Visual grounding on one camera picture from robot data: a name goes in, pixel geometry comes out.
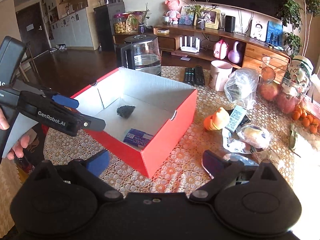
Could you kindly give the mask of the person left hand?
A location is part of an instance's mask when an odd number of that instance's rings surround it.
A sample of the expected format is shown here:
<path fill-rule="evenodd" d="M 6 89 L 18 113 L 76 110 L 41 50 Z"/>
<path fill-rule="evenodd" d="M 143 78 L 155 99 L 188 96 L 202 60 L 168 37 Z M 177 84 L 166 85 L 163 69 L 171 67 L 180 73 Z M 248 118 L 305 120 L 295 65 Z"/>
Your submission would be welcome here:
<path fill-rule="evenodd" d="M 23 150 L 27 148 L 30 141 L 29 129 L 36 122 L 31 118 L 18 113 L 12 124 L 9 124 L 1 109 L 1 159 L 13 160 L 15 157 L 22 158 Z"/>

